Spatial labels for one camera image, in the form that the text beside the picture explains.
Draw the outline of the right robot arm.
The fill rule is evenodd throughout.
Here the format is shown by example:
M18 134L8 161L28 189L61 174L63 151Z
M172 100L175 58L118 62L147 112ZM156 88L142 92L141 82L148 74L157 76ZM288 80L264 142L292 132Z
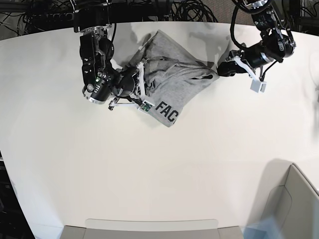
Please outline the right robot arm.
M146 95L145 63L142 59L123 71L113 68L114 39L108 29L116 27L110 20L109 0L73 0L74 32L80 32L79 54L82 60L83 96L102 105L109 97L109 110L114 107L134 107L147 113L154 103Z

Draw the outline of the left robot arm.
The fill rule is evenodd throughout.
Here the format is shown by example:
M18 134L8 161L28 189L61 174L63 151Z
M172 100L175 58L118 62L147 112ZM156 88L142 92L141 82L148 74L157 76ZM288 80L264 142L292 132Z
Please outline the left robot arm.
M230 37L238 50L231 50L226 60L219 64L217 73L221 77L231 77L235 74L248 73L250 77L255 70L261 70L257 79L264 81L268 63L282 63L284 58L292 56L296 42L291 30L283 25L283 19L273 0L234 0ZM235 21L238 11L251 15L256 28L260 31L261 41L247 47L235 38Z

